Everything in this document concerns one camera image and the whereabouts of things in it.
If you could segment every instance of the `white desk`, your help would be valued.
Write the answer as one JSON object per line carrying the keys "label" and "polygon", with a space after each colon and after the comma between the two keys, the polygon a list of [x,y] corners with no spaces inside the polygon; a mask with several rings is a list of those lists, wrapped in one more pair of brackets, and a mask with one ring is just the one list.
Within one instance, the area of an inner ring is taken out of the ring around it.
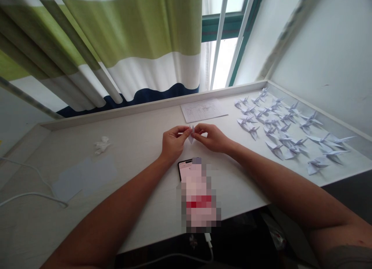
{"label": "white desk", "polygon": [[[332,163],[321,173],[308,176],[307,161],[321,155],[317,144],[310,140],[305,143],[310,151],[310,159],[301,154],[297,159],[281,161],[266,146],[265,140],[268,138],[264,135],[261,123],[258,123],[261,126],[258,130],[259,139],[254,141],[250,134],[241,129],[236,122],[236,118],[239,118],[241,113],[234,107],[234,100],[247,95],[257,96],[258,91],[247,91],[262,88],[264,84],[265,82],[260,82],[251,86],[239,86],[230,88],[230,90],[190,95],[166,102],[155,102],[149,104],[150,107],[160,108],[165,103],[167,105],[174,104],[174,106],[153,111],[140,112],[141,107],[143,110],[144,106],[132,107],[126,113],[127,116],[110,120],[99,121],[105,115],[100,113],[96,115],[98,118],[94,118],[94,115],[88,117],[93,119],[89,122],[97,120],[93,123],[86,123],[87,120],[84,119],[87,118],[74,118],[67,119],[65,124],[62,121],[45,125],[45,127],[54,130],[50,133],[45,133],[45,129],[42,130],[41,134],[47,136],[31,153],[26,163],[38,167],[42,176],[49,183],[57,180],[59,173],[86,157],[89,156],[95,161],[107,154],[114,157],[119,176],[89,197],[84,198],[83,193],[80,192],[69,202],[70,206],[66,209],[61,208],[55,202],[39,197],[23,197],[0,208],[0,235],[2,238],[0,267],[37,268],[41,266],[69,232],[95,206],[156,159],[161,152],[162,133],[175,125],[185,124],[181,108],[176,105],[177,103],[198,101],[206,99],[208,96],[218,97],[229,115],[206,120],[205,123],[217,125],[229,138],[285,165],[319,186],[372,169],[371,160],[352,149],[351,153],[340,156],[344,166]],[[269,103],[271,103],[270,95],[268,101],[262,106]],[[106,115],[107,117],[120,116],[120,111],[109,111]],[[312,127],[312,130],[312,134],[317,136],[322,136],[325,133],[324,130],[316,127]],[[294,138],[305,136],[298,124],[292,125],[289,133]],[[110,138],[112,145],[102,156],[95,156],[93,143],[103,135]],[[32,139],[31,136],[27,137],[23,142],[27,142],[30,138]],[[201,157],[203,163],[212,164],[219,169],[219,175],[212,179],[212,187],[217,189],[217,200],[221,202],[222,219],[269,203],[235,161],[223,154],[208,151],[198,142],[191,145],[186,140],[184,151],[179,160],[196,156]],[[120,252],[181,234],[176,200],[176,187],[179,183],[176,164],[177,162],[164,175]],[[33,170],[22,167],[2,188],[0,200],[3,201],[16,194],[30,191],[50,193],[38,180]]]}

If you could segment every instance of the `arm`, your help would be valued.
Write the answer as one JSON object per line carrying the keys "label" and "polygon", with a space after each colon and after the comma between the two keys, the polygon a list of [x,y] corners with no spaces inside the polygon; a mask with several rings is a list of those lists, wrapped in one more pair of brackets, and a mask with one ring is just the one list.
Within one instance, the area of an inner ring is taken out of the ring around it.
{"label": "arm", "polygon": [[320,260],[339,245],[372,248],[372,226],[317,185],[230,140],[215,125],[198,124],[193,136],[250,172],[268,198],[307,232]]}
{"label": "arm", "polygon": [[115,257],[156,185],[179,158],[190,135],[187,126],[163,134],[159,158],[94,208],[42,268],[103,268]]}

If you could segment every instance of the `finger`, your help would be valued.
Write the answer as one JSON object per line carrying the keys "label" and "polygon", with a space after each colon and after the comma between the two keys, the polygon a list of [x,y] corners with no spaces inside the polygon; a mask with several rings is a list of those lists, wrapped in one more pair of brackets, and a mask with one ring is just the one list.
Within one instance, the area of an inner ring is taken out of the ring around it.
{"label": "finger", "polygon": [[184,132],[189,128],[190,128],[189,126],[175,126],[174,128],[171,128],[168,132],[176,136],[179,132]]}
{"label": "finger", "polygon": [[182,141],[182,143],[185,142],[186,138],[189,137],[189,135],[191,134],[193,130],[191,128],[188,128],[186,131],[183,132],[183,134],[181,134],[181,136],[179,137],[179,139]]}
{"label": "finger", "polygon": [[193,134],[193,138],[204,145],[206,145],[206,143],[208,142],[208,139],[200,134]]}
{"label": "finger", "polygon": [[211,128],[213,127],[214,125],[211,125],[211,124],[204,124],[204,123],[199,123],[196,125],[195,127],[195,132],[199,133],[201,131],[204,131],[204,132],[208,132],[209,130],[211,130]]}

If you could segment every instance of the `striped curtain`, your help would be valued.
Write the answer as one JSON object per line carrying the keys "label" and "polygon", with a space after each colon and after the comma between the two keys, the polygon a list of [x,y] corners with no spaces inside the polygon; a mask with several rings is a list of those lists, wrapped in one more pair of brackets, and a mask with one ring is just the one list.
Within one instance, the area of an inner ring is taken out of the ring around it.
{"label": "striped curtain", "polygon": [[0,0],[0,76],[64,117],[196,93],[201,6]]}

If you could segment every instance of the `green window frame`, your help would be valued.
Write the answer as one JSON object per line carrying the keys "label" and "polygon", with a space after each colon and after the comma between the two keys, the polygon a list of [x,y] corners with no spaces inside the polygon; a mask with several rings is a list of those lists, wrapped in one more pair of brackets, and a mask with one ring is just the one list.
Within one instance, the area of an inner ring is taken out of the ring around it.
{"label": "green window frame", "polygon": [[[243,40],[239,49],[238,57],[232,72],[229,87],[234,85],[236,74],[238,72],[241,59],[244,54],[245,47],[248,43],[249,36],[252,32],[253,24],[255,23],[258,10],[260,9],[262,0],[253,0],[252,8],[249,13],[248,22],[244,30]],[[242,10],[239,12],[230,12],[225,14],[225,22],[222,30],[221,39],[237,38],[239,35],[241,23],[243,21],[244,10],[247,6],[248,0],[243,1]],[[201,41],[210,42],[217,40],[218,23],[220,20],[220,14],[204,15],[201,23]]]}

